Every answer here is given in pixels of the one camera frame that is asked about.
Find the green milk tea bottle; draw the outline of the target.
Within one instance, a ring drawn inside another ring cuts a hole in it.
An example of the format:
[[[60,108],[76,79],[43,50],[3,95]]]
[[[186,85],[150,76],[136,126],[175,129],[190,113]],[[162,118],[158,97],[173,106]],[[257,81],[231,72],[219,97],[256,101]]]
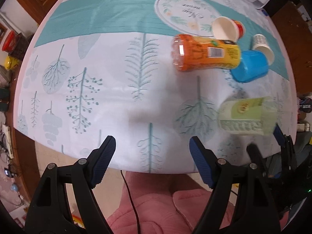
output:
[[[218,110],[219,127],[235,135],[271,135],[277,108],[271,97],[228,100]]]

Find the blue plastic cup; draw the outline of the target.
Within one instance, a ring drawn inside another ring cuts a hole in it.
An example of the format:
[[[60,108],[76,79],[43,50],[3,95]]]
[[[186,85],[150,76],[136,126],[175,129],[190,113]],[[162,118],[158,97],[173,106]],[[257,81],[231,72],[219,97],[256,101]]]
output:
[[[264,77],[269,70],[266,56],[257,50],[247,50],[241,53],[241,62],[231,69],[232,77],[240,83],[247,83]]]

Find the checkered paper cup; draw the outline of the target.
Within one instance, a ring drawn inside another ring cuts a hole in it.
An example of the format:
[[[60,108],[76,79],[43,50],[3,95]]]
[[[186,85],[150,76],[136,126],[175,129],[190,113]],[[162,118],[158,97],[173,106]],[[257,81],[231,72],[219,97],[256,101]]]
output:
[[[274,53],[269,46],[267,38],[263,34],[255,34],[252,38],[252,49],[262,52],[267,58],[268,64],[272,65],[275,59]]]

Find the red paper cup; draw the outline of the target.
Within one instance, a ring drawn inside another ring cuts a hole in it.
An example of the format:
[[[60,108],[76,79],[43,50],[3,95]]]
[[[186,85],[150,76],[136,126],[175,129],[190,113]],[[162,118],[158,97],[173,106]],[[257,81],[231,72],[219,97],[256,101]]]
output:
[[[212,32],[216,39],[237,42],[245,34],[245,26],[225,16],[216,18],[212,24]]]

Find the pink fleece robe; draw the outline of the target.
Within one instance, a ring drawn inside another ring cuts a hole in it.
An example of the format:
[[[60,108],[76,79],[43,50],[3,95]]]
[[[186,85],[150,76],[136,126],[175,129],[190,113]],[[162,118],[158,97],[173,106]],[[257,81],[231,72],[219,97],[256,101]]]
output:
[[[212,193],[186,174],[127,172],[114,233],[192,233]]]

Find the orange juice bottle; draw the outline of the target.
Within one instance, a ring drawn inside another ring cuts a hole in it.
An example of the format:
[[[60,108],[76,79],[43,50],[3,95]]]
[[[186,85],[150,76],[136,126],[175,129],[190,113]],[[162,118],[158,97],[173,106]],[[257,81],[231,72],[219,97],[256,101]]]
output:
[[[241,50],[235,42],[189,34],[174,37],[171,55],[180,71],[235,69],[241,62]]]

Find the teal patterned tablecloth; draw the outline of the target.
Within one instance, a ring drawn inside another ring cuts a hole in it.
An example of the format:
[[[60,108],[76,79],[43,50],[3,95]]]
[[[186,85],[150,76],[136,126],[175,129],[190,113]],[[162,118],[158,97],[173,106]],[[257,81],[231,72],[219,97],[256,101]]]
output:
[[[266,76],[236,82],[227,69],[178,71],[171,46],[179,33],[211,36],[219,16],[240,21],[241,50],[263,34],[275,55]],[[14,127],[75,158],[108,136],[116,139],[111,168],[192,173],[189,140],[235,165],[246,146],[263,156],[280,148],[273,136],[232,135],[217,124],[230,99],[271,97],[282,131],[295,137],[296,87],[281,38],[263,12],[243,0],[58,0],[23,60],[14,99]]]

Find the yellow round object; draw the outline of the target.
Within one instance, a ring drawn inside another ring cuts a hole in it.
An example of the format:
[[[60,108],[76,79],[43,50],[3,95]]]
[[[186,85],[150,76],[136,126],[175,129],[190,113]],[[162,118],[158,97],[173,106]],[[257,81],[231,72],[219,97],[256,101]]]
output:
[[[4,67],[6,70],[14,70],[19,64],[19,59],[12,56],[7,56],[5,58]]]

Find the red tin can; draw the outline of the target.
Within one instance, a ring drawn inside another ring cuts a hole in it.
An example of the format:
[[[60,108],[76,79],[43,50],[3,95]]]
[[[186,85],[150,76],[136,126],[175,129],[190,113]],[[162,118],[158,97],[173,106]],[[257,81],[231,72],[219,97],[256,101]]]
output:
[[[17,34],[14,31],[9,32],[8,36],[6,37],[3,43],[2,51],[11,53],[17,46],[18,41],[20,40],[21,36],[22,36],[21,33]]]

